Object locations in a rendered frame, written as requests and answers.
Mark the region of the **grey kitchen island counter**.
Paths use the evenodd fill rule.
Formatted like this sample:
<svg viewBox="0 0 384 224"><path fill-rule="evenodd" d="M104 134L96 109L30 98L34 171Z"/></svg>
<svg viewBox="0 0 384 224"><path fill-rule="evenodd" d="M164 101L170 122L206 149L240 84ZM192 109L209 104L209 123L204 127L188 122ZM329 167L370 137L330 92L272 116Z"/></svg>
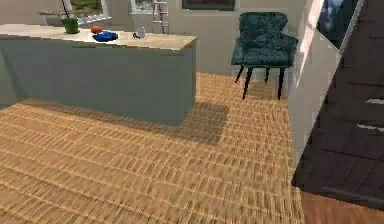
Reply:
<svg viewBox="0 0 384 224"><path fill-rule="evenodd" d="M179 126L195 103L194 36L98 42L88 29L0 25L0 108L27 98Z"/></svg>

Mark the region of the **dark green upholstered chair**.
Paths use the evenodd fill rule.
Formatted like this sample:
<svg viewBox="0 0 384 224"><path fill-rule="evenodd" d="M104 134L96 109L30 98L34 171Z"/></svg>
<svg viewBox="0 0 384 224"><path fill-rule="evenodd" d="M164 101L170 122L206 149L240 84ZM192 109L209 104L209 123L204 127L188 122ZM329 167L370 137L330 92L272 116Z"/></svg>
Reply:
<svg viewBox="0 0 384 224"><path fill-rule="evenodd" d="M231 57L232 65L240 70L238 82L244 69L247 69L242 99L246 98L253 70L263 68L265 81L270 70L278 68L277 97L281 99L285 71L293 66L298 39L283 33L288 17L282 12L245 12L239 16L239 37Z"/></svg>

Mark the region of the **red ladder shelf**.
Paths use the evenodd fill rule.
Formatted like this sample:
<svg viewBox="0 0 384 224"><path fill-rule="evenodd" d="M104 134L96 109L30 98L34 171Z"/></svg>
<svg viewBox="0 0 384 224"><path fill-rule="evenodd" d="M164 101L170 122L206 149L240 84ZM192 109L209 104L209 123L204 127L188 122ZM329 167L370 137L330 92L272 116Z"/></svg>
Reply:
<svg viewBox="0 0 384 224"><path fill-rule="evenodd" d="M169 33L169 12L166 0L152 0L152 23L161 27L162 34Z"/></svg>

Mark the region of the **blue plate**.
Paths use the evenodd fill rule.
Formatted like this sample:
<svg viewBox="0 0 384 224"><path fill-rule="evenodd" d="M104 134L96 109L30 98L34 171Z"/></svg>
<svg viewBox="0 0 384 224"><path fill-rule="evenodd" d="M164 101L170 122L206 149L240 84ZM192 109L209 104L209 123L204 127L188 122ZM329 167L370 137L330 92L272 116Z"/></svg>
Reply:
<svg viewBox="0 0 384 224"><path fill-rule="evenodd" d="M109 42L118 39L118 34L114 32L101 32L93 35L93 39L98 42Z"/></svg>

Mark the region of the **white framed window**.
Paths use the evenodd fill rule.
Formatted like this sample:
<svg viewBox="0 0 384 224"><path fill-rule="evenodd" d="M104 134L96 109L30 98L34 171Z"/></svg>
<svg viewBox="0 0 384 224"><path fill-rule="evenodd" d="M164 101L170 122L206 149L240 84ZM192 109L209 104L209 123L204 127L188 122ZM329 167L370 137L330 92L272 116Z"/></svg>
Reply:
<svg viewBox="0 0 384 224"><path fill-rule="evenodd" d="M58 9L40 11L39 24L61 26L61 19L76 18L79 25L110 19L107 0L58 0Z"/></svg>

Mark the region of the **green potted house plant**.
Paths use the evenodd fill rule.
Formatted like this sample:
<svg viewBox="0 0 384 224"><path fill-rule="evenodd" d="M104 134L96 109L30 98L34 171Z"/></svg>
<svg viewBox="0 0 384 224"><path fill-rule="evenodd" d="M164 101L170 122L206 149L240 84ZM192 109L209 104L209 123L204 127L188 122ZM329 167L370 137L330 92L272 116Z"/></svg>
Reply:
<svg viewBox="0 0 384 224"><path fill-rule="evenodd" d="M78 20L76 18L71 18L67 10L64 0L61 0L63 5L63 10L65 12L65 18L61 19L62 24L65 27L66 34L77 34L79 33Z"/></svg>

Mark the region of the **dark framed wall picture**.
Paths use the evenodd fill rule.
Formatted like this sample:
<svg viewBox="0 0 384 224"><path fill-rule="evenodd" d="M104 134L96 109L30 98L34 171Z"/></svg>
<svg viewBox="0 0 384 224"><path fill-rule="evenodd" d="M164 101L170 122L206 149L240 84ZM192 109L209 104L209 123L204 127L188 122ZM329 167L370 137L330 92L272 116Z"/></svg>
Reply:
<svg viewBox="0 0 384 224"><path fill-rule="evenodd" d="M188 10L233 11L235 0L182 0L182 8Z"/></svg>

